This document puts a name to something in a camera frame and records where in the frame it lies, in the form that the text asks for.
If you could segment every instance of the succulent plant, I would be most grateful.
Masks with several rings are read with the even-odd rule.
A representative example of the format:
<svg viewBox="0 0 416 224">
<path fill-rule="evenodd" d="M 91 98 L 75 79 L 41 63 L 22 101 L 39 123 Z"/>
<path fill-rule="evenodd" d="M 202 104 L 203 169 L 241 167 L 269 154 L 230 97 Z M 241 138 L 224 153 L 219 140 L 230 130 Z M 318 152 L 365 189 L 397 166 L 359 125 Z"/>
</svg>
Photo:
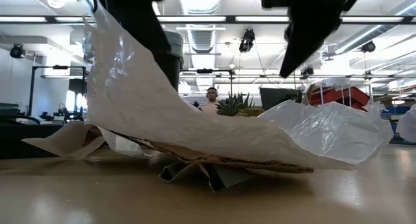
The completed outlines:
<svg viewBox="0 0 416 224">
<path fill-rule="evenodd" d="M 250 108 L 253 105 L 253 98 L 248 104 L 248 100 L 250 98 L 250 94 L 247 95 L 247 98 L 244 100 L 243 94 L 238 93 L 237 95 L 231 96 L 228 94 L 228 98 L 223 101 L 219 101 L 216 105 L 218 109 L 218 114 L 224 116 L 236 116 L 240 110 L 245 108 Z"/>
<path fill-rule="evenodd" d="M 238 116 L 245 116 L 245 117 L 257 117 L 262 114 L 265 110 L 263 109 L 255 109 L 255 108 L 244 108 L 239 110 Z"/>
</svg>

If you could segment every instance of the security camera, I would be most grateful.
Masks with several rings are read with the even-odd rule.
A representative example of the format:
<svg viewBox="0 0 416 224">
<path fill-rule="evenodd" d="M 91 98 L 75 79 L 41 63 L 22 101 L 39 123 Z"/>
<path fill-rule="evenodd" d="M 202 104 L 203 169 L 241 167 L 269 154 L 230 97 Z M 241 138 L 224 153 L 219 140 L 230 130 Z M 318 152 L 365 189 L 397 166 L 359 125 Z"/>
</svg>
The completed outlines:
<svg viewBox="0 0 416 224">
<path fill-rule="evenodd" d="M 363 52 L 363 53 L 366 53 L 366 52 L 371 53 L 375 50 L 376 50 L 376 44 L 374 44 L 374 42 L 372 42 L 372 41 L 361 47 L 361 52 Z"/>
<path fill-rule="evenodd" d="M 239 51 L 241 53 L 248 53 L 254 45 L 253 44 L 254 40 L 255 40 L 255 34 L 254 34 L 253 29 L 246 29 L 244 35 L 241 38 Z"/>
<path fill-rule="evenodd" d="M 314 73 L 315 72 L 313 71 L 313 66 L 309 65 L 308 67 L 306 67 L 304 70 L 300 72 L 300 75 L 301 75 L 300 79 L 305 80 L 308 78 L 309 75 L 313 75 Z"/>
<path fill-rule="evenodd" d="M 26 51 L 23 49 L 23 44 L 14 44 L 10 50 L 10 56 L 15 59 L 22 59 L 26 56 Z"/>
</svg>

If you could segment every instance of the computer monitor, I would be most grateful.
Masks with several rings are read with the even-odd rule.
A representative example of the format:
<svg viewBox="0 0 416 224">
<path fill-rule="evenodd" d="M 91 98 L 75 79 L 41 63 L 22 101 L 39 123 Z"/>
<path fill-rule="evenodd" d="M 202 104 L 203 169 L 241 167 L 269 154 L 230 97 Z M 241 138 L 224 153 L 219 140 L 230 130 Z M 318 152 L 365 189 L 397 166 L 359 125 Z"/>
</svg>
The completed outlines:
<svg viewBox="0 0 416 224">
<path fill-rule="evenodd" d="M 302 102 L 302 92 L 285 88 L 260 88 L 261 105 L 264 110 L 269 110 L 287 100 Z"/>
<path fill-rule="evenodd" d="M 0 103 L 0 116 L 17 116 L 19 104 Z"/>
</svg>

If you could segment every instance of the cable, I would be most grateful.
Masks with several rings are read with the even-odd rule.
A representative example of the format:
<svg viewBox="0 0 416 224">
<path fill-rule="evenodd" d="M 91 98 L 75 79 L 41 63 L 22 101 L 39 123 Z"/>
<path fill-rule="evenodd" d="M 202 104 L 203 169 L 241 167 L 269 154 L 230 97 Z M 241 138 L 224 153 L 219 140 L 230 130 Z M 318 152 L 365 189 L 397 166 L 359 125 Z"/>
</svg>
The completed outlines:
<svg viewBox="0 0 416 224">
<path fill-rule="evenodd" d="M 263 70 L 263 75 L 265 75 L 266 79 L 268 80 L 269 83 L 273 84 L 273 86 L 280 88 L 279 86 L 276 86 L 266 75 L 266 70 L 263 67 L 263 63 L 261 62 L 261 58 L 260 58 L 260 53 L 259 53 L 259 47 L 257 46 L 257 42 L 254 40 L 254 45 L 255 45 L 255 50 L 257 51 L 257 56 L 259 57 L 259 61 L 260 61 L 260 66 L 261 69 Z"/>
</svg>

